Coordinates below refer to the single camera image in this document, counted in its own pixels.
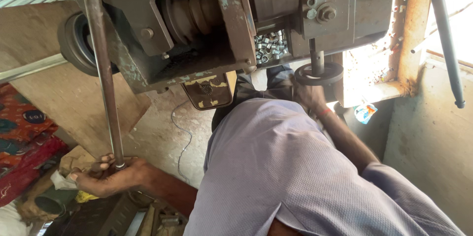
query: long steel rod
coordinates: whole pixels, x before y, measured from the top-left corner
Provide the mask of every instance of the long steel rod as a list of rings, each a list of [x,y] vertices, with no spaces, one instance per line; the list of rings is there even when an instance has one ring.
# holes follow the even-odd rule
[[[15,69],[1,72],[0,84],[8,83],[18,78],[25,77],[40,71],[44,71],[46,69],[62,65],[64,63],[68,63],[68,61],[64,57],[62,57],[62,54],[52,55],[48,58],[43,58],[39,61],[35,61]]]
[[[437,27],[439,29],[440,42],[442,43],[446,69],[448,72],[448,78],[450,79],[450,86],[456,100],[455,105],[459,109],[462,109],[465,107],[463,86],[460,79],[460,69],[455,55],[455,48],[453,46],[452,32],[450,30],[450,22],[448,20],[445,0],[432,0],[432,5],[434,7]]]
[[[118,112],[115,104],[114,81],[112,79],[112,68],[107,51],[107,40],[105,35],[105,22],[103,20],[102,0],[84,0],[95,58],[97,61],[98,77],[102,86],[103,104],[107,117],[110,141],[115,155],[115,167],[125,167],[123,160],[123,148],[121,145],[120,126],[118,123]]]

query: concrete wall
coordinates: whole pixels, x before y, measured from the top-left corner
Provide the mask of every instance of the concrete wall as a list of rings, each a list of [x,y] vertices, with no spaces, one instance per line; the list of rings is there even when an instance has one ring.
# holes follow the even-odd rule
[[[395,100],[383,162],[473,235],[473,71],[464,70],[466,107],[460,110],[445,64],[428,60],[419,95]]]

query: black pipe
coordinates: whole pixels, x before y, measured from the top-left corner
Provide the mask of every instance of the black pipe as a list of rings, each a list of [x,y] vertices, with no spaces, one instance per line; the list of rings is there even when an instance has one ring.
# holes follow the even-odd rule
[[[434,6],[435,19],[439,29],[440,41],[445,57],[446,69],[450,86],[452,87],[453,96],[455,97],[455,105],[462,109],[465,107],[463,99],[463,87],[460,80],[460,69],[455,56],[455,48],[453,46],[452,31],[450,30],[450,22],[448,21],[448,12],[446,10],[445,0],[432,0]]]

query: man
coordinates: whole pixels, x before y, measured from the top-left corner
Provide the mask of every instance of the man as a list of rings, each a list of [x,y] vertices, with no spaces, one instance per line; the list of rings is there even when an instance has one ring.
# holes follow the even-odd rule
[[[291,101],[292,73],[287,65],[268,69],[264,92],[238,76],[234,103],[215,113],[199,190],[143,159],[102,179],[71,177],[99,197],[137,189],[166,200],[189,217],[185,235],[464,235],[327,108],[322,87],[294,83],[333,147]],[[112,161],[102,157],[94,171]]]

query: concrete floor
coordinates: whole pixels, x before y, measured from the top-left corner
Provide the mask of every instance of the concrete floor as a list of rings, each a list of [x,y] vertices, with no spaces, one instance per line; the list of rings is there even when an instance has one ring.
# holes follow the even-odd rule
[[[300,61],[291,63],[293,69],[308,63]],[[257,90],[266,89],[266,71],[252,73],[252,81]],[[148,92],[151,107],[136,124],[135,129],[124,137],[123,148],[126,156],[139,156],[151,164],[173,174],[181,179],[177,171],[177,163],[182,149],[189,142],[189,134],[176,128],[171,122],[171,112],[179,104],[187,100],[183,89],[179,86],[170,87],[164,94]],[[382,158],[386,145],[387,129],[391,118],[392,104],[380,104],[380,109],[368,125],[361,124],[349,117],[353,112],[347,112],[346,119],[352,130],[367,142],[370,148]],[[215,110],[198,111],[190,102],[181,106],[176,112],[174,121],[183,129],[192,133],[192,142],[181,158],[181,172],[191,180],[191,185],[199,187],[203,178],[203,163],[207,150],[207,141],[211,136],[211,121]]]

